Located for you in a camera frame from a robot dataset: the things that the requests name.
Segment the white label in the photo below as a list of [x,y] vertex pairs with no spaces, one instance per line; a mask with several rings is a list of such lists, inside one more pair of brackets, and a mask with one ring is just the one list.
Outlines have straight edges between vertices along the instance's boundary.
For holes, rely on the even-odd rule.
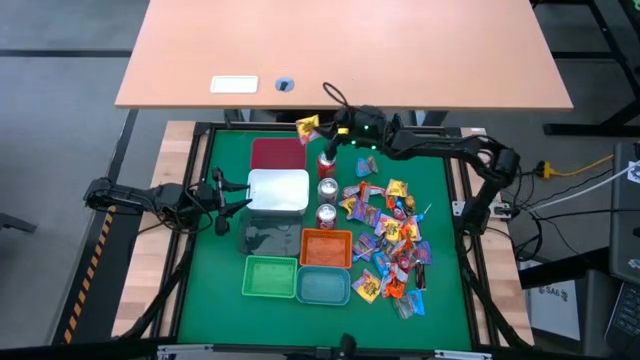
[[633,181],[636,184],[640,184],[640,166],[635,165],[635,161],[629,161],[629,167],[633,166],[627,171],[627,179]]
[[214,94],[255,94],[257,76],[214,76],[209,90]]

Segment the white lid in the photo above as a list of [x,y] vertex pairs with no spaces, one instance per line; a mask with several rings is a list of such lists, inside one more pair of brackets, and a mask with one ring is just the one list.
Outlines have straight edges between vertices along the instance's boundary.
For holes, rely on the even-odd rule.
[[309,205],[306,170],[253,169],[249,172],[247,205],[250,210],[304,212]]

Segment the candy wrapper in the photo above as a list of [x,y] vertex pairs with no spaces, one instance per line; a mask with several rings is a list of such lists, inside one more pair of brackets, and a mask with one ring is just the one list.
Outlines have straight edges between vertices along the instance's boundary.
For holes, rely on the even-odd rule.
[[396,309],[398,316],[401,319],[407,320],[413,316],[413,309],[411,308],[411,301],[407,296],[403,296],[399,299],[393,299],[393,307]]
[[356,163],[356,176],[365,177],[371,173],[378,173],[378,164],[373,155],[370,155],[366,160],[364,158],[358,158]]
[[400,267],[396,263],[391,264],[391,273],[395,275],[396,279],[402,281],[403,283],[409,281],[409,274],[400,269]]
[[412,248],[413,248],[413,243],[411,241],[400,240],[393,247],[393,250],[391,250],[391,255],[400,256],[405,251],[410,252]]
[[377,252],[373,254],[373,263],[376,265],[376,269],[378,269],[378,273],[385,277],[389,275],[389,269],[387,268],[387,264],[391,262],[387,255],[383,252]]
[[402,223],[389,215],[381,214],[376,224],[374,233],[378,236],[386,233],[386,239],[389,241],[400,240],[400,227]]
[[[369,196],[371,195],[382,195],[384,196],[385,190],[379,186],[369,185]],[[357,195],[360,193],[360,184],[353,186],[345,186],[342,189],[342,197],[344,199],[351,197],[353,195]]]
[[368,232],[363,231],[362,234],[360,234],[360,238],[358,238],[358,242],[363,243],[369,249],[376,249],[378,247],[378,239]]
[[394,275],[387,275],[382,278],[381,282],[381,292],[383,298],[388,298],[389,296],[399,299],[404,294],[404,283],[398,280]]
[[360,235],[360,239],[357,243],[353,244],[353,252],[358,255],[354,257],[354,260],[363,259],[365,261],[371,261],[371,254],[377,247],[377,239],[366,232]]
[[358,195],[360,195],[360,200],[365,203],[369,202],[369,197],[371,196],[371,184],[368,182],[361,182],[358,185]]
[[424,302],[422,301],[422,291],[411,290],[407,292],[407,298],[409,298],[409,304],[414,314],[424,316]]
[[389,185],[387,185],[387,196],[399,196],[399,197],[407,197],[409,195],[409,186],[407,183],[390,179]]
[[363,201],[356,198],[356,202],[353,208],[352,218],[362,221],[363,223],[376,227],[382,211],[376,207],[373,207]]
[[344,199],[344,200],[342,200],[342,201],[340,201],[338,203],[338,205],[340,205],[340,207],[342,207],[342,208],[347,210],[347,220],[353,219],[353,211],[355,209],[357,200],[358,200],[357,197],[352,196],[352,197],[346,198],[346,199]]
[[411,253],[412,262],[420,262],[424,265],[431,265],[431,247],[428,241],[423,241],[413,249]]
[[416,200],[413,196],[409,195],[404,198],[404,210],[409,215],[413,215],[416,212]]
[[318,115],[296,121],[298,140],[302,145],[306,145],[321,136],[315,131],[318,126],[320,126],[320,117]]
[[380,294],[380,286],[380,279],[373,276],[367,269],[364,269],[362,276],[351,285],[353,290],[369,304],[373,303]]
[[427,282],[424,276],[424,265],[422,263],[417,263],[414,269],[416,270],[416,288],[418,288],[418,290],[426,289]]
[[420,226],[418,226],[418,216],[408,218],[402,225],[400,236],[413,242],[421,241]]

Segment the soda can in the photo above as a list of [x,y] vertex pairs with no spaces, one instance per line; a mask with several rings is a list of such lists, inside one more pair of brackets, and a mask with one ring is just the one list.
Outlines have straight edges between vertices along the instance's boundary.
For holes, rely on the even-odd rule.
[[316,225],[318,229],[335,229],[336,228],[336,208],[331,204],[323,204],[316,211]]
[[336,177],[336,159],[328,160],[327,154],[323,152],[318,155],[318,178],[335,178]]
[[332,178],[324,178],[318,184],[318,205],[335,205],[338,199],[338,182]]

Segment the plastic basket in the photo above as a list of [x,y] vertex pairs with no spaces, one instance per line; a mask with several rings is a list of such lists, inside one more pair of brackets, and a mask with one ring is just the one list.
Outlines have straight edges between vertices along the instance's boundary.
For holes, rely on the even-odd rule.
[[302,230],[300,264],[351,267],[351,231]]
[[296,297],[304,304],[346,305],[351,276],[342,268],[303,266],[298,270]]
[[292,298],[296,296],[298,259],[247,256],[242,295]]

